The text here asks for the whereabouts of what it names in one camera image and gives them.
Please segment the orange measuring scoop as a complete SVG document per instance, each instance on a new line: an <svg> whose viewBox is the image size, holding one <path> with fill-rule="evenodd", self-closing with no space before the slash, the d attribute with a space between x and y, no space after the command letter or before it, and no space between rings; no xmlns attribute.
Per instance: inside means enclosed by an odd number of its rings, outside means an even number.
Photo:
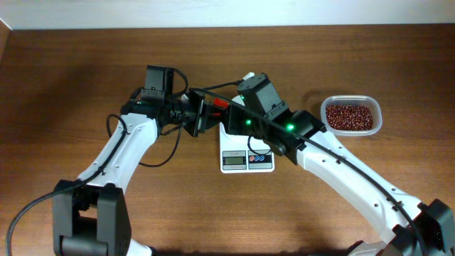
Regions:
<svg viewBox="0 0 455 256"><path fill-rule="evenodd" d="M215 98L213 101L214 110L211 114L214 117L221 117L223 113L228 109L230 104L220 98Z"/></svg>

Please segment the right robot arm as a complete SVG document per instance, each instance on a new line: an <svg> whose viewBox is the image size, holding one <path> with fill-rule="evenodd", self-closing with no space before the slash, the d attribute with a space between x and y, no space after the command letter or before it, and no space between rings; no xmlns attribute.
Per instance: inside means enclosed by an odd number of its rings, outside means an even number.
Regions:
<svg viewBox="0 0 455 256"><path fill-rule="evenodd" d="M292 112L268 76L234 81L240 103L224 114L225 131L263 141L277 156L309 171L346 199L379 234L349 255L453 255L454 212L439 199L425 204L373 171L347 150L325 124Z"/></svg>

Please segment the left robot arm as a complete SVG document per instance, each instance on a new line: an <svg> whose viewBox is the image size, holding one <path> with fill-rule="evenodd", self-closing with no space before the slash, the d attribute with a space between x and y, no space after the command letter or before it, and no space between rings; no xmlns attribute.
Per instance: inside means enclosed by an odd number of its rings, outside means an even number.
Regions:
<svg viewBox="0 0 455 256"><path fill-rule="evenodd" d="M133 91L119 114L117 127L91 165L74 181L54 188L53 250L56 255L154 255L132 238L124 194L141 158L166 125L182 131L197 112L187 89L173 91L177 68L149 65L143 87Z"/></svg>

